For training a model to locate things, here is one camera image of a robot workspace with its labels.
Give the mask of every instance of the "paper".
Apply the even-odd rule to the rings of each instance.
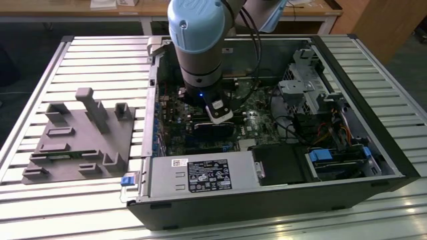
[[[117,0],[91,0],[91,10],[113,10],[118,9]]]
[[[286,3],[286,6],[293,7],[293,4],[294,5],[309,4],[309,3],[314,2],[314,1],[315,0],[289,0],[287,3]]]

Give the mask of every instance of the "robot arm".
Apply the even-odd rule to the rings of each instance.
[[[221,86],[225,37],[242,23],[242,7],[257,28],[273,32],[286,0],[171,0],[167,10],[170,35],[175,44],[186,91],[197,105],[205,106],[213,123],[233,118],[230,97]]]

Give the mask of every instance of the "blue latch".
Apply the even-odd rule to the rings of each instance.
[[[333,160],[333,155],[329,149],[315,149],[309,153],[309,156],[313,162]]]
[[[123,176],[121,185],[122,185],[122,187],[134,186],[135,185],[135,176]]]
[[[364,147],[364,152],[365,152],[366,158],[369,159],[373,156],[373,153],[368,146]]]

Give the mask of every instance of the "power supply label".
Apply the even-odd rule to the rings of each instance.
[[[233,189],[227,159],[187,163],[189,190],[193,193]]]

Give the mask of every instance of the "floor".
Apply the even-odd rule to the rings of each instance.
[[[166,34],[166,26],[154,26],[155,34]],[[47,31],[42,23],[0,23],[0,46],[7,50],[22,79],[0,87],[0,146],[22,114],[31,93],[45,73],[63,36],[142,35],[137,22],[55,23]],[[386,66],[421,106],[427,110],[427,45],[410,37]]]

